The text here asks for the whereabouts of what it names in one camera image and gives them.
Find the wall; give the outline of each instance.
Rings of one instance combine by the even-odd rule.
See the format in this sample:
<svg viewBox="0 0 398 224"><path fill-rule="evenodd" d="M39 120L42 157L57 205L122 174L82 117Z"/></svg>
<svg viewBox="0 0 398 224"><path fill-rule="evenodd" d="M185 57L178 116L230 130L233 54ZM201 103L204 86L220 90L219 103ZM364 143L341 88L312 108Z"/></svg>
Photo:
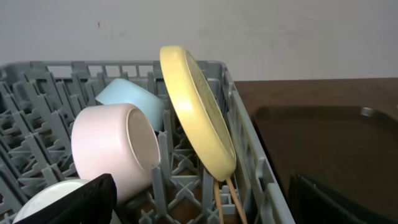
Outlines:
<svg viewBox="0 0 398 224"><path fill-rule="evenodd" d="M396 0L0 2L0 64L158 59L184 45L235 80L398 77Z"/></svg>

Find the pink bowl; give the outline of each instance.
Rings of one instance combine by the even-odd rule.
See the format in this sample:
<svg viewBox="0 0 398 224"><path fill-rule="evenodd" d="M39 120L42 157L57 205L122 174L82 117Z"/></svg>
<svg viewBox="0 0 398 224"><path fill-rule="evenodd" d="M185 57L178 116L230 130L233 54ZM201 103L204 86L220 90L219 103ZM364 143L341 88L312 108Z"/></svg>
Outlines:
<svg viewBox="0 0 398 224"><path fill-rule="evenodd" d="M111 174L118 203L150 186L159 145L144 113L132 104L93 106L77 116L72 154L79 177Z"/></svg>

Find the gray plastic dish rack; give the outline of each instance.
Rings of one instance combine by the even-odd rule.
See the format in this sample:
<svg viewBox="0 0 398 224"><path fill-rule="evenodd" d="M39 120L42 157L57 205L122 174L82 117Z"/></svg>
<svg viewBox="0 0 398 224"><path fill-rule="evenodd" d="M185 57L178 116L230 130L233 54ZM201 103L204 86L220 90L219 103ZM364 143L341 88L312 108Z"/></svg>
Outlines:
<svg viewBox="0 0 398 224"><path fill-rule="evenodd" d="M249 223L294 223L228 69L219 62L198 63L236 149L233 182ZM70 144L73 121L86 106L98 104L95 96L116 77L168 104L158 135L162 162L152 171L152 187L119 207L122 221L219 223L214 180L178 124L159 61L22 62L0 67L0 75L0 224L12 223L42 189L77 178ZM220 192L224 215L238 218L225 183ZM181 206L188 215L175 214Z"/></svg>

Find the light blue bowl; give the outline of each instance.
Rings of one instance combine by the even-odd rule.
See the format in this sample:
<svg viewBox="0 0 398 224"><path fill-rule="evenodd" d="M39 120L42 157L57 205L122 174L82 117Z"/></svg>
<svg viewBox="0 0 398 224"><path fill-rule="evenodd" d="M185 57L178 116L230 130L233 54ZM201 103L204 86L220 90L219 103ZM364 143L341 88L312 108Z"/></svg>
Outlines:
<svg viewBox="0 0 398 224"><path fill-rule="evenodd" d="M165 103L130 81L122 78L113 80L95 99L103 105L133 104L147 116L155 131L160 131L163 127Z"/></svg>

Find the wooden stick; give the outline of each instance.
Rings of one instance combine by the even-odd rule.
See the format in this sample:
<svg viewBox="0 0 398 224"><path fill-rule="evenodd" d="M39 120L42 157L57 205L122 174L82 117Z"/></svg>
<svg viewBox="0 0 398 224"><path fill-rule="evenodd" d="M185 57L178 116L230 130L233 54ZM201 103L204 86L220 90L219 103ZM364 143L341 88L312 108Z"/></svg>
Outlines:
<svg viewBox="0 0 398 224"><path fill-rule="evenodd" d="M214 200L216 201L216 207L218 208L218 218L220 224L224 224L223 206L221 205L220 187L218 181L214 179Z"/></svg>
<svg viewBox="0 0 398 224"><path fill-rule="evenodd" d="M236 206L236 209L238 210L239 216L242 219L242 223L243 224L248 224L248 220L246 219L246 214L245 214L245 212L243 210L241 202L238 199L238 196L236 195L235 188L234 188L234 185L232 184L231 178L226 179L226 183L228 184L229 191L231 192L231 196L232 196L232 199L235 202L235 206Z"/></svg>

